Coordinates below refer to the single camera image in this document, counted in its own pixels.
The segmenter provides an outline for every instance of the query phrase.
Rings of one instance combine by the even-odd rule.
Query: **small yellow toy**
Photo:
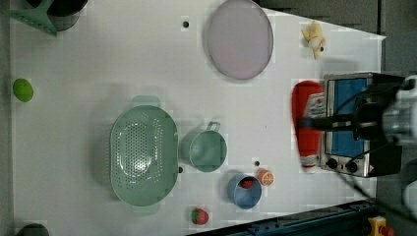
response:
[[[387,220],[382,216],[368,218],[372,232],[368,236],[395,236],[395,231],[387,227]]]
[[[326,45],[326,40],[323,37],[322,27],[317,21],[313,21],[309,29],[302,30],[304,38],[309,42],[309,47],[314,52],[314,58],[319,59],[322,51],[324,51],[324,46]]]

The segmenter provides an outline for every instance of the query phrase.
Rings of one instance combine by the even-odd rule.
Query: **orange toy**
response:
[[[258,179],[262,185],[269,186],[273,183],[273,174],[269,170],[261,169],[258,174]]]

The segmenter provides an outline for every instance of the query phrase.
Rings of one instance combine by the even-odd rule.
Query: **green mug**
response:
[[[188,134],[181,145],[183,159],[202,172],[212,172],[223,164],[227,145],[218,130],[220,123],[209,122],[205,130]]]

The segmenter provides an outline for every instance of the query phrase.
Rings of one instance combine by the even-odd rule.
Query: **toy food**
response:
[[[258,179],[262,185],[269,186],[273,183],[273,174],[266,169],[261,169],[258,174]]]
[[[17,79],[13,83],[13,93],[22,102],[28,102],[33,98],[33,87],[25,79]]]
[[[191,220],[195,224],[206,224],[209,221],[209,214],[201,208],[194,208],[191,212]]]
[[[309,42],[309,47],[313,50],[314,58],[319,59],[326,45],[322,27],[317,21],[313,21],[311,27],[309,29],[303,29],[302,32],[304,38]]]
[[[251,177],[244,178],[240,183],[239,186],[244,189],[250,189],[254,185],[254,179]]]

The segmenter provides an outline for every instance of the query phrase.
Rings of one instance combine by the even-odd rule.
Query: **blue cup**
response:
[[[254,184],[251,188],[245,189],[240,186],[240,183],[245,178],[251,178]],[[236,174],[227,186],[227,195],[230,201],[242,209],[250,209],[254,207],[261,198],[262,186],[260,181],[246,174]]]

